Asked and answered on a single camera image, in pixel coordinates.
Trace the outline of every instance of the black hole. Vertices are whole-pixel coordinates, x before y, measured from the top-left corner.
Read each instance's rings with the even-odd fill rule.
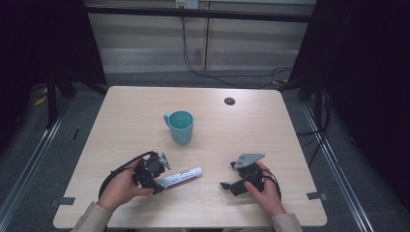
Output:
[[[225,99],[225,104],[228,104],[228,105],[235,104],[235,100],[232,99],[232,98],[226,98]]]

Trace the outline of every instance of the mug handle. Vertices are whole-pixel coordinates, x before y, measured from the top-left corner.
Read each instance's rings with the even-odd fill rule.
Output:
[[[165,123],[168,127],[169,127],[169,116],[171,116],[171,113],[163,114],[163,120],[165,120]]]

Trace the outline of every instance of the table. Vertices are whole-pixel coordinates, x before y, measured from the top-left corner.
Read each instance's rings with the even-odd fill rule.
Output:
[[[228,105],[226,98],[235,104]],[[163,113],[187,110],[194,117],[192,140],[173,142]],[[206,88],[121,87],[108,90],[65,197],[54,219],[72,228],[109,174],[148,151],[166,152],[172,167],[162,177],[201,166],[202,176],[188,184],[136,197],[118,208],[108,227],[211,228],[270,226],[269,217],[249,193],[233,196],[220,182],[240,178],[229,163],[242,153],[262,153],[261,161],[278,178],[283,206],[303,226],[320,226],[327,217],[280,92]]]

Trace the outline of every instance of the teal mug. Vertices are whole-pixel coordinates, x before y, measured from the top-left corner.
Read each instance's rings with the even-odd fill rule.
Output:
[[[192,138],[193,117],[187,111],[175,111],[163,115],[166,125],[171,130],[172,139],[181,145]]]

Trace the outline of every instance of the white marker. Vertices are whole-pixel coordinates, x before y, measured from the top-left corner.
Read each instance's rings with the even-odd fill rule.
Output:
[[[172,176],[158,179],[157,183],[164,186],[165,189],[170,189],[176,185],[182,184],[186,181],[199,177],[202,174],[201,167],[195,167],[190,170],[182,171]]]

